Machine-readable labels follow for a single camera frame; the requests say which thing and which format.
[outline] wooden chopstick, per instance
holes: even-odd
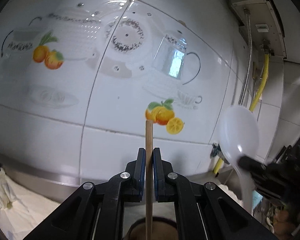
[[[146,240],[152,240],[153,121],[146,120]]]

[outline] orange fruit decal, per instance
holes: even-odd
[[[49,47],[44,46],[48,42],[58,42],[58,38],[52,36],[52,31],[49,31],[41,38],[39,46],[33,51],[32,59],[37,63],[44,61],[48,69],[58,69],[63,64],[63,55],[56,50],[50,52]]]
[[[48,53],[49,53],[49,48],[47,46],[39,45],[34,49],[32,59],[35,62],[40,63],[44,61]]]
[[[159,125],[166,125],[170,119],[174,117],[173,110],[168,110],[164,106],[158,107],[158,112],[156,114],[156,120]]]
[[[63,60],[62,53],[53,50],[46,56],[44,64],[48,69],[58,69],[63,64]]]
[[[159,125],[166,125],[168,133],[177,134],[183,129],[183,122],[180,118],[175,117],[172,103],[172,98],[169,98],[164,102],[161,101],[161,103],[151,102],[146,109],[145,116],[147,120],[152,120]]]
[[[177,134],[181,132],[183,125],[183,121],[180,118],[174,117],[167,123],[166,130],[169,134]]]

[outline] green leaf decal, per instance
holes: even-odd
[[[59,52],[59,51],[56,52],[56,59],[59,61],[64,60],[64,57],[61,52]]]
[[[148,105],[148,109],[150,111],[152,111],[155,107],[157,106],[161,106],[161,104],[159,104],[158,102],[151,102],[149,105]]]
[[[173,110],[173,108],[172,108],[172,105],[171,105],[171,104],[166,104],[166,103],[163,103],[163,106],[164,106],[165,108],[167,108],[168,110]]]
[[[46,33],[45,35],[43,35],[43,37],[41,38],[41,41],[40,41],[39,45],[46,44],[47,41],[50,39],[51,36],[52,36],[52,31],[49,31],[48,33]]]
[[[46,41],[46,43],[48,43],[48,42],[58,42],[58,38],[55,37],[55,36],[51,36],[51,37]]]
[[[172,104],[173,103],[173,99],[172,98],[169,98],[169,99],[167,99],[164,103],[165,104]]]

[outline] yellow gas hose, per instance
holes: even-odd
[[[261,81],[261,84],[260,84],[260,86],[258,88],[258,91],[256,93],[255,98],[253,99],[253,101],[250,104],[249,110],[251,112],[253,112],[253,110],[256,108],[256,105],[257,105],[257,103],[259,101],[259,98],[260,98],[262,92],[263,92],[263,89],[266,86],[266,82],[267,82],[268,76],[269,76],[269,54],[265,54],[265,66],[263,68],[262,81]],[[217,161],[217,163],[216,163],[216,165],[213,168],[213,173],[214,174],[217,174],[219,172],[222,164],[223,164],[223,160],[221,158],[219,158],[218,161]]]
[[[249,107],[249,110],[251,112],[253,112],[253,110],[255,109],[255,107],[256,107],[256,105],[259,101],[259,98],[260,98],[260,96],[263,92],[263,89],[265,88],[268,76],[269,76],[269,54],[265,54],[265,67],[263,69],[263,76],[262,76],[261,84],[260,84],[260,86],[258,88],[258,91],[256,93],[256,96],[254,97],[254,99],[251,102],[251,105]]]
[[[219,159],[218,159],[216,165],[215,165],[214,168],[213,168],[213,173],[214,173],[214,174],[217,174],[217,173],[219,172],[219,170],[220,170],[222,164],[223,164],[223,160],[219,157]]]

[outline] white towel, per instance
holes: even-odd
[[[220,184],[218,187],[221,188],[229,197],[231,197],[234,201],[236,201],[240,206],[243,207],[243,201],[238,199],[237,195],[233,191],[229,190],[227,185]]]
[[[18,185],[0,170],[0,228],[9,240],[21,240],[59,203]]]

